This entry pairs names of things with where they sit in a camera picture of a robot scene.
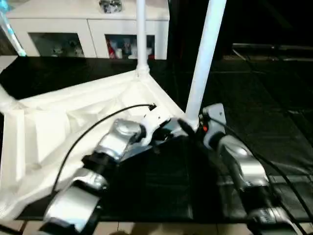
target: wooden floor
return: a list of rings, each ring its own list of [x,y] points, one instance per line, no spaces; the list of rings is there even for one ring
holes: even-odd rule
[[[19,230],[23,221],[2,223]],[[41,221],[29,221],[23,235],[33,235],[41,227]],[[307,233],[313,232],[312,224],[301,224]],[[94,235],[249,235],[245,224],[157,224],[101,222]]]

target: black tabletop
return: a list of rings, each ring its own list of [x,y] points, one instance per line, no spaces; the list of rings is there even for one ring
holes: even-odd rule
[[[222,102],[228,125],[254,151],[281,167],[309,208],[313,208],[312,64],[213,62],[202,102],[202,106]],[[152,77],[185,110],[194,65],[166,61],[150,61],[149,65]],[[22,99],[135,67],[132,60],[20,57],[0,74],[0,83]],[[3,133],[2,120],[0,130]],[[219,168],[211,165],[209,159],[214,157],[187,138],[177,138],[125,161],[102,219],[244,222],[245,212],[228,172],[223,164]],[[291,213],[299,221],[308,221],[282,177],[269,166],[265,168]],[[42,219],[50,199],[27,206],[19,219]]]

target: white cabinet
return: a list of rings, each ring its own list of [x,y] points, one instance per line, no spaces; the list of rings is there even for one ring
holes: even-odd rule
[[[10,19],[27,56],[96,57],[82,19]]]
[[[7,13],[28,56],[136,58],[136,1],[105,14],[97,0],[30,0]],[[146,0],[147,53],[166,59],[167,0]]]
[[[88,20],[94,47],[98,57],[109,58],[110,52],[122,51],[123,58],[136,58],[135,20]],[[168,22],[147,21],[147,52],[151,59],[166,59]]]

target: white metal pole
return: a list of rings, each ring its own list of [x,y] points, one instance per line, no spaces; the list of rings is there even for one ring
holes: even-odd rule
[[[139,74],[148,73],[149,66],[147,63],[147,36],[146,36],[146,2],[137,0],[137,53],[138,64],[137,71]]]
[[[198,115],[220,32],[225,5],[226,0],[209,0],[186,108],[186,116],[190,122],[198,122]]]

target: black cable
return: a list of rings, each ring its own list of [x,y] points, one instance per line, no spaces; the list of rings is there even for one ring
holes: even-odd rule
[[[237,139],[239,139],[246,147],[248,147],[248,145],[238,136],[238,134],[229,126],[227,126],[226,124],[209,117],[211,120],[213,120],[214,122],[218,123],[219,125],[223,126],[224,128],[226,128],[228,131],[230,131]],[[275,171],[277,171],[282,177],[283,179],[286,181],[287,185],[291,188],[291,190],[293,191],[293,193],[295,194],[295,196],[297,197],[297,199],[299,200],[300,204],[302,205],[303,209],[305,210],[305,212],[307,213],[310,222],[313,222],[313,215],[308,207],[308,205],[305,203],[305,201],[303,200],[303,198],[301,197],[301,195],[299,194],[298,190],[294,187],[293,183],[288,179],[287,175],[278,167],[276,166],[274,163],[272,163],[271,161],[267,160],[266,158],[264,158],[262,155],[260,154],[255,154],[253,153],[251,150],[250,152],[253,154],[253,156],[257,159],[257,160],[262,160],[263,162],[265,162],[266,164],[268,164],[270,167],[272,167]]]
[[[280,203],[280,206],[285,210],[285,212],[287,213],[287,215],[289,216],[289,219],[291,221],[291,223],[293,223],[295,226],[297,226],[297,228],[300,230],[300,232],[302,233],[302,235],[308,235],[308,233],[303,229],[303,227],[297,222],[297,220],[294,218],[294,216],[291,214],[291,212],[287,209],[287,207],[283,204]]]
[[[123,108],[121,110],[118,110],[102,119],[100,119],[99,121],[97,121],[94,125],[92,125],[90,128],[88,128],[87,131],[85,131],[75,142],[74,144],[71,146],[71,148],[69,149],[69,151],[67,152],[67,154],[65,155],[62,163],[61,163],[61,166],[60,166],[60,169],[59,169],[59,172],[57,174],[57,177],[55,178],[55,181],[54,181],[54,184],[53,184],[53,187],[52,187],[52,190],[51,190],[51,194],[53,194],[54,192],[56,192],[56,187],[58,185],[58,182],[59,182],[59,179],[60,179],[60,176],[61,176],[61,173],[62,173],[62,170],[65,166],[65,163],[71,153],[71,151],[73,150],[73,148],[77,145],[77,143],[88,133],[90,132],[94,127],[96,127],[97,125],[99,125],[100,123],[102,123],[103,121],[111,118],[112,116],[116,115],[116,114],[119,114],[125,110],[128,110],[128,109],[132,109],[132,108],[136,108],[136,107],[142,107],[142,106],[149,106],[150,109],[153,109],[154,107],[156,107],[156,105],[154,104],[137,104],[137,105],[133,105],[133,106],[129,106],[129,107],[126,107],[126,108]]]

